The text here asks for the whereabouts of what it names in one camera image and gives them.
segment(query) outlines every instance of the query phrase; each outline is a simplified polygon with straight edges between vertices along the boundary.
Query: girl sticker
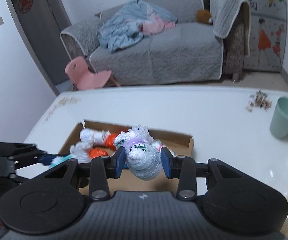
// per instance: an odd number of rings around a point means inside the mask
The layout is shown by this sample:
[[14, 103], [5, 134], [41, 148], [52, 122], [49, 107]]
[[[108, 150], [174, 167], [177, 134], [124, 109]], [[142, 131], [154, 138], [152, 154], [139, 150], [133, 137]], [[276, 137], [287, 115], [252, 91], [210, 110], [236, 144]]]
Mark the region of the girl sticker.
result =
[[269, 60], [269, 58], [268, 58], [268, 56], [267, 56], [267, 54], [265, 52], [265, 49], [270, 49], [271, 48], [271, 42], [270, 42], [270, 39], [268, 38], [267, 34], [263, 30], [263, 25], [265, 24], [265, 20], [263, 18], [260, 18], [258, 22], [259, 22], [258, 63], [260, 64], [260, 53], [261, 53], [261, 51], [263, 51], [263, 54], [265, 54], [265, 56]]

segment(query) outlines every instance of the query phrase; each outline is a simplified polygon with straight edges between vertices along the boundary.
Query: light green cup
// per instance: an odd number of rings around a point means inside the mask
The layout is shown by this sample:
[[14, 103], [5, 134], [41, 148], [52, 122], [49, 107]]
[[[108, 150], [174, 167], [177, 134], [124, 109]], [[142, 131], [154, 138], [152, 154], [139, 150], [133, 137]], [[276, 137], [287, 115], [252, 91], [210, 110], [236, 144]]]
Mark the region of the light green cup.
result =
[[288, 134], [288, 98], [286, 97], [281, 97], [277, 101], [270, 124], [270, 132], [278, 139]]

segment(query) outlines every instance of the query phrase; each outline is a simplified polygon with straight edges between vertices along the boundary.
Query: tile floor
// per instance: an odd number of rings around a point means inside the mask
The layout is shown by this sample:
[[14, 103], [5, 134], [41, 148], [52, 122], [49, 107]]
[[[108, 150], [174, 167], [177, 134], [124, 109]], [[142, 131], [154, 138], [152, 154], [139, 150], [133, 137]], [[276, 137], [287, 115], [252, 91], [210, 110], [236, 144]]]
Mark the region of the tile floor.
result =
[[[228, 87], [249, 87], [288, 92], [288, 86], [284, 82], [283, 78], [280, 76], [280, 73], [244, 72], [243, 75], [244, 77], [239, 83], [232, 83], [230, 79], [224, 79], [217, 82], [198, 82], [190, 84]], [[59, 85], [56, 85], [56, 88], [60, 93], [62, 93], [65, 91], [72, 91], [73, 85], [70, 80], [67, 80]]]

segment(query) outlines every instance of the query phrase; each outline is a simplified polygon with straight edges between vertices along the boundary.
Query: pink chair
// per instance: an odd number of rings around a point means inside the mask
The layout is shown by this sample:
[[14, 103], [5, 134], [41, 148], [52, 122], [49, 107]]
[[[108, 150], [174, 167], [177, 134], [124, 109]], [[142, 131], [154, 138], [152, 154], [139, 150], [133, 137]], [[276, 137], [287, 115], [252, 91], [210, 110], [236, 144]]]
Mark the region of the pink chair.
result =
[[102, 88], [108, 80], [111, 80], [116, 86], [121, 86], [112, 77], [111, 70], [104, 70], [95, 74], [90, 72], [85, 59], [81, 56], [68, 63], [65, 73], [78, 90]]

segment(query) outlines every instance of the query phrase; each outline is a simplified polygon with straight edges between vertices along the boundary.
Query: white table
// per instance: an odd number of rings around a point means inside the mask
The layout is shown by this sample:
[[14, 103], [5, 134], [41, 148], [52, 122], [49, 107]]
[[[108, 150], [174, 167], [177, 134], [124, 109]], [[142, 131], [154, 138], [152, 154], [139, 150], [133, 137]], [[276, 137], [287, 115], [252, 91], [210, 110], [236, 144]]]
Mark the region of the white table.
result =
[[[194, 138], [195, 161], [218, 158], [288, 196], [288, 136], [277, 140], [269, 132], [275, 104], [287, 92], [267, 91], [268, 111], [245, 110], [255, 89], [211, 86], [128, 87], [61, 94], [36, 124], [26, 143], [57, 154], [82, 121], [178, 131]], [[18, 170], [32, 178], [47, 167], [36, 164]], [[198, 193], [206, 192], [198, 179]]]

